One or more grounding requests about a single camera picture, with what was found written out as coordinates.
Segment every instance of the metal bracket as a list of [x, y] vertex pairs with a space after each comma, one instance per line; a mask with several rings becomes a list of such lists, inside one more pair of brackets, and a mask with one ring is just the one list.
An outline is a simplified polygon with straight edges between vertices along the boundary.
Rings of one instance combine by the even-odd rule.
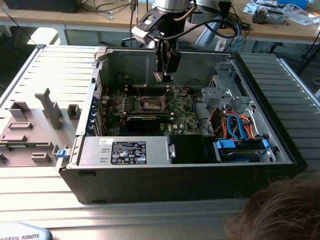
[[168, 145], [169, 157], [174, 159], [176, 157], [175, 145], [169, 144]]

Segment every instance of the brown hair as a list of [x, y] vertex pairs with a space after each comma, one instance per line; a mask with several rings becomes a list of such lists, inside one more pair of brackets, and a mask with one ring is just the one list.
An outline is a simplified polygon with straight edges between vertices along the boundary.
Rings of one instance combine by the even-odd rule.
[[227, 240], [320, 240], [320, 173], [255, 193], [225, 232]]

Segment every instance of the metal slotted surface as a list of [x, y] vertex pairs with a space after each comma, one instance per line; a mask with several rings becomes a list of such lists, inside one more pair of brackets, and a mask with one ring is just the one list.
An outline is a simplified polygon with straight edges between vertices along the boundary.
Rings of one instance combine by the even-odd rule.
[[50, 99], [61, 109], [83, 102], [92, 78], [95, 47], [48, 45], [35, 49], [30, 63], [2, 106], [0, 117], [10, 117], [14, 101], [26, 102], [29, 108], [42, 108], [35, 93], [50, 89]]
[[49, 229], [59, 240], [223, 239], [244, 199], [83, 205], [54, 167], [0, 168], [0, 223]]
[[286, 128], [309, 169], [320, 168], [320, 105], [282, 59], [241, 53], [252, 76]]
[[[59, 149], [65, 145], [72, 146], [78, 122], [69, 119], [67, 108], [70, 104], [78, 105], [80, 109], [84, 107], [89, 84], [91, 84], [93, 71], [96, 68], [93, 65], [94, 53], [95, 47], [49, 45], [44, 48], [36, 48], [0, 99], [1, 134], [24, 134], [28, 142], [52, 142]], [[87, 59], [89, 56], [90, 58], [83, 62], [82, 54]], [[61, 61], [69, 58], [72, 59], [69, 62]], [[57, 67], [61, 63], [64, 64], [64, 67]], [[61, 109], [60, 120], [63, 126], [60, 130], [54, 130], [51, 127], [42, 112], [42, 103], [35, 97], [36, 93], [44, 93], [47, 88], [50, 90], [50, 100], [56, 102]], [[27, 120], [32, 122], [34, 127], [30, 131], [11, 130], [5, 127], [7, 123], [14, 121], [9, 111], [14, 102], [26, 102], [31, 109]], [[28, 148], [6, 152], [5, 157], [8, 161], [1, 164], [0, 168], [54, 166], [56, 164], [56, 158], [51, 152], [48, 153], [50, 157], [48, 163], [34, 162], [31, 157], [33, 151], [34, 149]]]
[[[49, 87], [60, 108], [84, 102], [94, 69], [94, 47], [36, 49], [0, 99], [0, 129], [18, 98], [40, 107], [34, 92]], [[48, 228], [55, 240], [223, 239], [224, 219], [245, 199], [83, 205], [53, 166], [0, 168], [0, 223]]]

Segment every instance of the power supply label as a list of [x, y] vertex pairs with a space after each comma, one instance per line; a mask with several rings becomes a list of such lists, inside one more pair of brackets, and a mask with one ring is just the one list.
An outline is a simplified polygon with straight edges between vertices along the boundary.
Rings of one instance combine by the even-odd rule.
[[147, 164], [145, 141], [114, 141], [112, 143], [112, 165]]

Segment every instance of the wooden desk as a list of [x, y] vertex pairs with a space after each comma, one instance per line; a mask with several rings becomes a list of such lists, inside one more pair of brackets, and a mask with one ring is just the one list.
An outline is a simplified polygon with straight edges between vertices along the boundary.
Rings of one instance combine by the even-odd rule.
[[[303, 26], [286, 18], [283, 24], [256, 24], [252, 22], [252, 14], [242, 12], [249, 2], [248, 0], [233, 1], [236, 3], [234, 9], [237, 15], [245, 23], [251, 24], [251, 29], [247, 39], [256, 41], [268, 41], [269, 42], [286, 42], [286, 43], [312, 43], [319, 30], [318, 25], [311, 24], [309, 26]], [[305, 9], [307, 12], [320, 12], [320, 6], [308, 4]]]
[[[107, 3], [109, 0], [95, 0], [96, 6]], [[286, 19], [284, 24], [255, 24], [252, 22], [252, 15], [243, 13], [242, 10], [249, 0], [234, 1], [234, 8], [237, 15], [243, 22], [251, 24], [251, 30], [247, 36], [248, 40], [267, 41], [267, 42], [283, 42], [283, 43], [300, 43], [312, 44], [318, 34], [318, 25], [312, 24], [303, 26], [296, 22]], [[22, 27], [47, 27], [55, 28], [61, 40], [61, 44], [67, 45], [68, 34], [67, 30], [87, 30], [97, 32], [129, 32], [130, 25], [130, 6], [121, 7], [113, 10], [113, 19], [109, 19], [96, 12], [89, 12], [83, 8], [79, 9], [78, 13], [61, 13], [52, 11], [35, 11], [35, 10], [11, 10], [7, 8], [3, 0], [0, 3], [8, 14], [12, 16], [15, 21]], [[127, 0], [119, 0], [115, 4], [102, 6], [101, 10], [112, 9], [124, 4]], [[95, 11], [93, 1], [89, 1], [85, 7]], [[140, 3], [138, 7], [139, 18], [146, 13], [146, 4]], [[320, 12], [320, 6], [309, 4], [306, 11]], [[136, 23], [136, 14], [134, 14], [132, 26]], [[15, 26], [10, 18], [0, 9], [0, 25]], [[223, 34], [231, 34], [231, 29], [220, 29]]]

